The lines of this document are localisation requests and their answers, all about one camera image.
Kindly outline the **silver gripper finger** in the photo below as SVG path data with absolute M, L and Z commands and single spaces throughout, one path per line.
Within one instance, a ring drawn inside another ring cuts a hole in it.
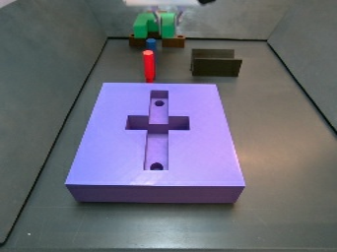
M 159 14 L 159 8 L 158 6 L 150 6 L 150 11 L 154 15 L 155 18 L 155 23 L 158 25 L 158 30 L 160 31 L 162 28 L 162 19 L 160 19 L 160 14 Z
M 184 7 L 176 6 L 176 13 L 175 13 L 175 26 L 178 27 L 182 23 L 182 16 L 184 13 Z

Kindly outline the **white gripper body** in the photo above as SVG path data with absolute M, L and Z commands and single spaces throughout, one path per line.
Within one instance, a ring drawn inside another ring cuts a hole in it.
M 196 0 L 123 0 L 127 6 L 196 6 Z

